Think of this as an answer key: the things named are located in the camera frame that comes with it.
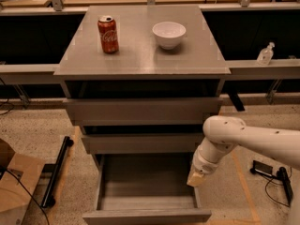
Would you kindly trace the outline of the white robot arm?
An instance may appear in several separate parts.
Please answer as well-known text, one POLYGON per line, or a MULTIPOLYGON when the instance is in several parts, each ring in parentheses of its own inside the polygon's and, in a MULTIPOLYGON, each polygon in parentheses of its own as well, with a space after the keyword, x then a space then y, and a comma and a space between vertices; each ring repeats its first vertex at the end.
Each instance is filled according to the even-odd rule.
POLYGON ((249 127, 241 118, 214 115, 205 120, 202 131, 187 177, 191 187, 198 187, 237 145, 300 170, 299 130, 249 127))

